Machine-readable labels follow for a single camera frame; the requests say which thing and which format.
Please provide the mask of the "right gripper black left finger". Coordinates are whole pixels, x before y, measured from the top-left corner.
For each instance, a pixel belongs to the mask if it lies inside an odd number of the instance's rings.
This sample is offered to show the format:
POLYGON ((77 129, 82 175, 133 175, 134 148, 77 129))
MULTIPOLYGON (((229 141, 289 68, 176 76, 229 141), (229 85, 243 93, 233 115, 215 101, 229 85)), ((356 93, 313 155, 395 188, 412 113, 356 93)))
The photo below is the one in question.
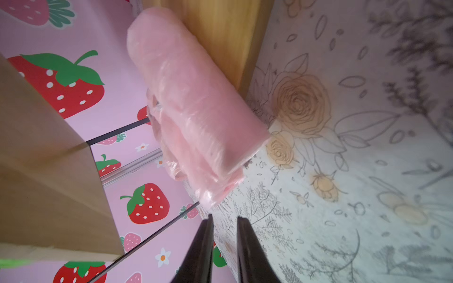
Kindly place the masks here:
POLYGON ((214 220, 203 220, 171 283, 210 283, 214 251, 214 220))

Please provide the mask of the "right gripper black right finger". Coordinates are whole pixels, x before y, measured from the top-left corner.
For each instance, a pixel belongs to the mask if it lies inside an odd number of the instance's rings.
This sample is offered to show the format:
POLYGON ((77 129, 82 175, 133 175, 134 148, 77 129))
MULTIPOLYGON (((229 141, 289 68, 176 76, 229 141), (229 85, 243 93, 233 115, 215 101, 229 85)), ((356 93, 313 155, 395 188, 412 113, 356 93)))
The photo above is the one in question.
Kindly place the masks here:
POLYGON ((239 283, 281 283, 247 218, 237 218, 239 283))

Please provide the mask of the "pink trash bag roll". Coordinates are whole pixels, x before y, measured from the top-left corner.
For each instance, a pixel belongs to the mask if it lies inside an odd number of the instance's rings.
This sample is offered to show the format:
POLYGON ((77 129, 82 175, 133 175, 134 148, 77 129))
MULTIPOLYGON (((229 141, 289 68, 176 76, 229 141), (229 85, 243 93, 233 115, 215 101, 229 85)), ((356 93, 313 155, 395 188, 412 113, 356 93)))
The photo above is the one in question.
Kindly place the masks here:
POLYGON ((160 143, 169 176, 177 181, 186 181, 191 194, 204 209, 210 210, 219 205, 245 179, 243 170, 238 169, 227 175, 214 173, 195 143, 187 141, 181 129, 164 113, 150 89, 147 89, 146 97, 147 114, 153 134, 160 143))
POLYGON ((171 10, 143 10, 128 29, 127 49, 179 163, 193 166, 200 158, 215 174, 230 174, 269 139, 264 123, 171 10))

